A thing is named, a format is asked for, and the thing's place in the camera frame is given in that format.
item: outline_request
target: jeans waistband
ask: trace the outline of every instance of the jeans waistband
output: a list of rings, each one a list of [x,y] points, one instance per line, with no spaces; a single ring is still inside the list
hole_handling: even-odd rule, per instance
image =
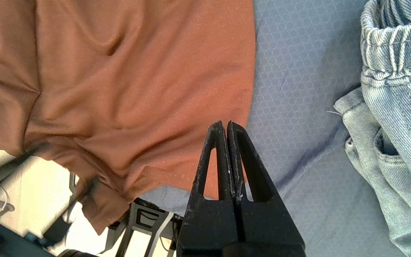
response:
[[[383,28],[380,5],[370,0],[361,16],[364,65],[381,72],[411,72],[411,23]]]

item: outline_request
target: jeans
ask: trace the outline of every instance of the jeans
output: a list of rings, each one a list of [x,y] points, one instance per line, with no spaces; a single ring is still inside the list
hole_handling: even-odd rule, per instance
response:
[[[361,88],[339,99],[346,153],[374,188],[390,239],[411,257],[411,0],[371,0],[361,16]]]

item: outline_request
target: floor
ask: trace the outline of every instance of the floor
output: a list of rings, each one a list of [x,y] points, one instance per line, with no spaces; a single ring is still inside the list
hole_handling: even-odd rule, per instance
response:
[[[0,165],[13,158],[4,151],[0,151]],[[62,210],[69,200],[69,172],[67,169],[52,161],[45,161],[38,157],[31,157],[20,167],[20,171],[13,176],[3,188],[8,194],[8,202],[15,207],[15,211],[6,213],[0,218],[0,223],[14,232],[24,235],[30,231],[38,236]],[[0,200],[5,201],[5,193],[0,188]],[[64,249],[76,249],[98,255],[104,249],[106,242],[105,231],[98,236],[86,218],[82,215],[80,204],[74,208],[71,220],[73,225],[65,242],[53,249],[53,255],[58,255]],[[135,231],[126,256],[143,257],[150,236]],[[118,245],[108,252],[98,255],[103,257],[115,256]],[[163,243],[169,247],[170,240],[163,238]],[[165,257],[167,252],[158,241],[154,257]]]

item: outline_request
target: gray mattress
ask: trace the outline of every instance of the gray mattress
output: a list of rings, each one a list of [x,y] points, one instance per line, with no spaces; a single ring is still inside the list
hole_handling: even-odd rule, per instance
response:
[[[306,243],[308,257],[403,257],[372,188],[344,151],[334,102],[359,86],[366,0],[254,0],[255,89],[248,132]],[[183,214],[189,192],[142,196]]]

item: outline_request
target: brown shirt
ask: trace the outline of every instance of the brown shirt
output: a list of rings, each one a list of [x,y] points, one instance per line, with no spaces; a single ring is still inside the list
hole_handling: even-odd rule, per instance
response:
[[[47,141],[79,190],[98,175],[101,233],[148,190],[191,190],[207,127],[247,121],[254,55],[251,0],[0,0],[0,149]]]

